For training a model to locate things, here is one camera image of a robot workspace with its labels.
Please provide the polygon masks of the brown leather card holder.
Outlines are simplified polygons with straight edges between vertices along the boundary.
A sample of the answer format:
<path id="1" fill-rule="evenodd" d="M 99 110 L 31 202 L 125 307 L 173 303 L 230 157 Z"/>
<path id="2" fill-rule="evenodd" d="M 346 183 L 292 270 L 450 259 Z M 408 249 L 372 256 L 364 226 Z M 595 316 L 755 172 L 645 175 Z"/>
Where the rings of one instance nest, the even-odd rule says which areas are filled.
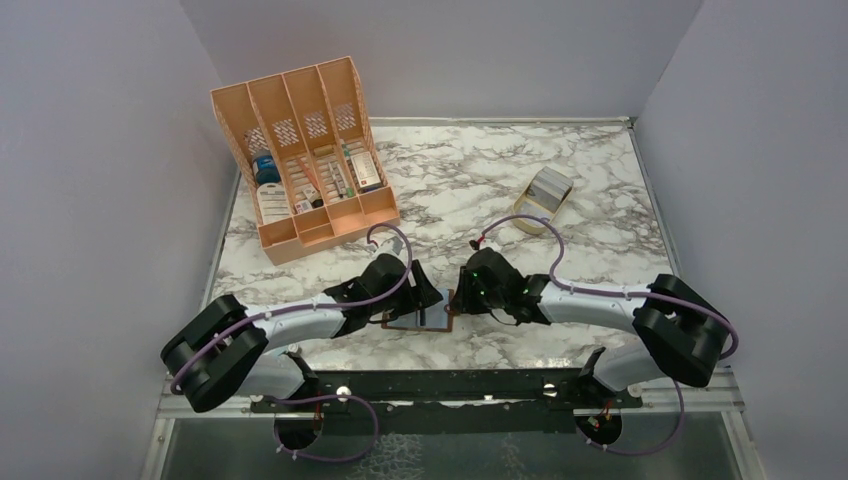
<path id="1" fill-rule="evenodd" d="M 450 301 L 454 296 L 453 289 L 441 289 L 443 299 L 425 310 L 404 314 L 394 320 L 387 315 L 381 320 L 381 327 L 389 330 L 450 333 L 453 330 L 453 314 L 450 311 Z"/>

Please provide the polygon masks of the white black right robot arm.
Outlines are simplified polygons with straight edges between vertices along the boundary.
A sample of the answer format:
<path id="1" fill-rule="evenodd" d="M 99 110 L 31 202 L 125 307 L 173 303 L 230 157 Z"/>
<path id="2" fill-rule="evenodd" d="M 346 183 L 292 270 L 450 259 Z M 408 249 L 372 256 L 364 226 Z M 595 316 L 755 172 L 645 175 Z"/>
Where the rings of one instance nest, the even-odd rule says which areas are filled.
<path id="1" fill-rule="evenodd" d="M 592 354 L 577 380 L 579 398 L 600 407 L 632 384 L 668 377 L 691 387 L 709 384 L 734 342 L 729 322 L 682 279 L 660 274 L 645 286 L 564 282 L 551 274 L 523 275 L 500 253 L 484 248 L 461 267 L 451 309 L 458 314 L 500 310 L 517 323 L 581 323 L 635 335 Z"/>

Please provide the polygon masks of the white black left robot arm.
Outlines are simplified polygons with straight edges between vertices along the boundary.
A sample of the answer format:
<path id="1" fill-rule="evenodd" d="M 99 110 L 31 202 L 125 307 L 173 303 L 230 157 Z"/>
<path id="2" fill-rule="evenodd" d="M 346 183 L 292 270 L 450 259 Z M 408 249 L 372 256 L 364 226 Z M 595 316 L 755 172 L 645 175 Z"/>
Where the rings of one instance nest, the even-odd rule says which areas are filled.
<path id="1" fill-rule="evenodd" d="M 263 313 L 250 315 L 234 295 L 222 295 L 165 344 L 160 358 L 172 376 L 172 393 L 185 397 L 197 413 L 236 395 L 270 396 L 298 411 L 313 401 L 312 372 L 294 355 L 275 357 L 272 350 L 441 309 L 447 298 L 419 261 L 405 264 L 383 253 L 360 275 Z"/>

